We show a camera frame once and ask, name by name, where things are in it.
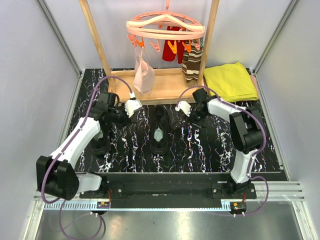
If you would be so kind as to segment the black sneaker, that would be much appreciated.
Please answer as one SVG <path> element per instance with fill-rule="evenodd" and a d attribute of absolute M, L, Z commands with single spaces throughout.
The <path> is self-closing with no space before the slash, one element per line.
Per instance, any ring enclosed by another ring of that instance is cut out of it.
<path fill-rule="evenodd" d="M 150 125 L 150 151 L 155 155 L 164 155 L 169 149 L 169 115 L 163 105 L 156 105 Z"/>
<path fill-rule="evenodd" d="M 111 124 L 104 124 L 98 134 L 90 141 L 93 154 L 96 156 L 104 156 L 111 150 L 111 142 L 109 132 Z"/>

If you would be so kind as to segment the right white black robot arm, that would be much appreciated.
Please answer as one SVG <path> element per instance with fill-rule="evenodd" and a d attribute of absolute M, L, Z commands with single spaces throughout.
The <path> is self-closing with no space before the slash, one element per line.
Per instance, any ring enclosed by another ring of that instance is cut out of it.
<path fill-rule="evenodd" d="M 239 198 L 250 189 L 253 163 L 267 142 L 259 110 L 255 106 L 245 108 L 227 102 L 207 86 L 196 85 L 194 88 L 197 89 L 192 93 L 196 103 L 195 108 L 182 100 L 184 93 L 181 93 L 175 110 L 182 111 L 189 121 L 194 123 L 208 115 L 218 116 L 229 122 L 231 140 L 236 153 L 230 178 L 222 191 L 232 198 Z"/>

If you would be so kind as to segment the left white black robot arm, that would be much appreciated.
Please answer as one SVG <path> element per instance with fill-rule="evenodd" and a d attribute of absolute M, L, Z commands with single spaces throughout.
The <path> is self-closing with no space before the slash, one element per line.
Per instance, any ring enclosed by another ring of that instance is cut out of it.
<path fill-rule="evenodd" d="M 49 156 L 36 161 L 37 189 L 45 203 L 45 195 L 71 200 L 76 194 L 91 192 L 97 198 L 108 193 L 108 186 L 97 173 L 79 173 L 75 165 L 88 145 L 98 156 L 110 151 L 109 131 L 112 125 L 124 127 L 131 122 L 141 103 L 135 98 L 118 104 L 119 96 L 103 91 L 96 101 L 91 100 L 87 113 L 81 117 L 71 134 Z"/>

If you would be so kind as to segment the white pink hanging garment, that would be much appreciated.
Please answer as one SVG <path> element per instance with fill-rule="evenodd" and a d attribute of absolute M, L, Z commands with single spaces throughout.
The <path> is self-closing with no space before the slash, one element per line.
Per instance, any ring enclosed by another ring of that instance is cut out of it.
<path fill-rule="evenodd" d="M 133 86 L 140 94 L 152 90 L 155 82 L 155 70 L 150 66 L 145 50 L 135 49 L 135 67 Z"/>

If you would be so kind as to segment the yellow folded towel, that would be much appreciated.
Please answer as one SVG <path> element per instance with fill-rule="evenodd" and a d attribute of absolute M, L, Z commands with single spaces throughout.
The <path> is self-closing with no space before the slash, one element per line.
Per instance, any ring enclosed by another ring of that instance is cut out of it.
<path fill-rule="evenodd" d="M 227 102 L 257 101 L 258 91 L 240 62 L 206 68 L 206 85 Z"/>

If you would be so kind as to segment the black marble pattern mat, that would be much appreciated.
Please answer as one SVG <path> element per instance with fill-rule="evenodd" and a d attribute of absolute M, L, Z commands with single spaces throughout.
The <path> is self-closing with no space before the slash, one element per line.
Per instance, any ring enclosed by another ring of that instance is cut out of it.
<path fill-rule="evenodd" d="M 82 72 L 81 85 L 72 109 L 68 124 L 69 135 L 84 117 L 95 85 L 105 77 L 102 68 L 89 68 Z M 276 146 L 270 135 L 261 102 L 235 102 L 241 107 L 256 106 L 264 124 L 266 146 L 255 159 L 252 176 L 263 176 L 268 181 L 287 181 L 281 160 L 277 156 Z M 230 133 L 230 125 L 218 116 L 207 116 L 202 128 L 194 125 L 175 130 L 175 126 L 184 124 L 185 115 L 175 111 L 176 104 L 165 104 L 169 116 L 168 151 L 165 154 L 153 154 L 150 150 L 150 122 L 156 105 L 144 105 L 133 116 L 132 123 L 124 128 L 112 126 L 109 133 L 110 151 L 102 157 L 92 153 L 87 146 L 75 165 L 76 172 L 97 173 L 228 173 L 232 170 L 236 149 Z"/>

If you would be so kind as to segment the brown striped hanging sock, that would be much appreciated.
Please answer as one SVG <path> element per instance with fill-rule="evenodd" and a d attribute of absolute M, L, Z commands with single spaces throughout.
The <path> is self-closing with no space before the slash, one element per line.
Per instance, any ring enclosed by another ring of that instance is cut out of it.
<path fill-rule="evenodd" d="M 185 50 L 182 58 L 182 72 L 189 87 L 195 86 L 198 82 L 201 59 L 202 48 L 198 50 L 192 42 L 190 52 Z"/>

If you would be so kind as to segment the red hanging sock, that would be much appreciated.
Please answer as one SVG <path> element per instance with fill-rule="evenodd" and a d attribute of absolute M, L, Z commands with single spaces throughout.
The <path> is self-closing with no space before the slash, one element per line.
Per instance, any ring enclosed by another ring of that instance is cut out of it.
<path fill-rule="evenodd" d="M 185 40 L 165 40 L 162 59 L 167 62 L 172 62 L 177 58 L 177 62 L 181 64 L 183 62 L 185 51 L 183 43 L 185 42 Z M 172 51 L 170 45 L 172 45 L 173 47 L 176 46 L 176 53 Z"/>

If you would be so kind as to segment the pink round clip hanger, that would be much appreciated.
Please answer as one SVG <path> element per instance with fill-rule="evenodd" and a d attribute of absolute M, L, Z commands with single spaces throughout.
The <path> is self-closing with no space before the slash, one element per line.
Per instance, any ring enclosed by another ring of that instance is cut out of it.
<path fill-rule="evenodd" d="M 150 44 L 160 52 L 160 40 L 168 40 L 173 41 L 169 47 L 176 53 L 178 41 L 198 40 L 205 35 L 205 26 L 187 15 L 169 11 L 169 7 L 167 0 L 164 11 L 145 12 L 126 22 L 127 37 L 134 47 L 144 49 L 145 38 L 154 39 L 157 42 Z"/>

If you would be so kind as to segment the wooden drying rack frame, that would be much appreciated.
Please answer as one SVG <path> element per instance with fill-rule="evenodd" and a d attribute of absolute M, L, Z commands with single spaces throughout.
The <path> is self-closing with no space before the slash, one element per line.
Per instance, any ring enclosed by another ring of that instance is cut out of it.
<path fill-rule="evenodd" d="M 108 80 L 109 91 L 128 100 L 137 96 L 143 104 L 172 104 L 181 92 L 204 84 L 204 71 L 208 59 L 210 42 L 218 12 L 219 1 L 213 0 L 207 25 L 180 13 L 170 12 L 170 1 L 166 1 L 164 11 L 145 12 L 126 22 L 127 38 L 136 53 L 133 70 L 111 70 L 104 51 L 88 1 L 81 0 L 80 6 L 89 27 L 96 51 Z M 196 50 L 197 70 L 188 68 L 154 69 L 143 55 L 146 48 L 145 39 L 157 51 L 168 49 L 173 54 Z"/>

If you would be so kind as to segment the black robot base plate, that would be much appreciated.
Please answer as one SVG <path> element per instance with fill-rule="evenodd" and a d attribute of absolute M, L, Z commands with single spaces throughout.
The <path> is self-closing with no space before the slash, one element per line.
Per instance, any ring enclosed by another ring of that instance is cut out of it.
<path fill-rule="evenodd" d="M 255 200 L 253 183 L 236 186 L 229 173 L 103 173 L 102 189 L 82 199 L 111 197 L 113 209 L 224 209 L 223 200 Z"/>

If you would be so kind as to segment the aluminium frame rail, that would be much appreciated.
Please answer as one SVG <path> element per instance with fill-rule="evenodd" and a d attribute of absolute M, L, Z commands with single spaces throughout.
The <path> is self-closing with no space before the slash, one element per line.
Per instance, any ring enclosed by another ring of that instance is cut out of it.
<path fill-rule="evenodd" d="M 266 196 L 267 186 L 264 181 L 254 181 L 258 200 Z M 302 187 L 298 181 L 268 181 L 269 201 L 305 201 Z"/>

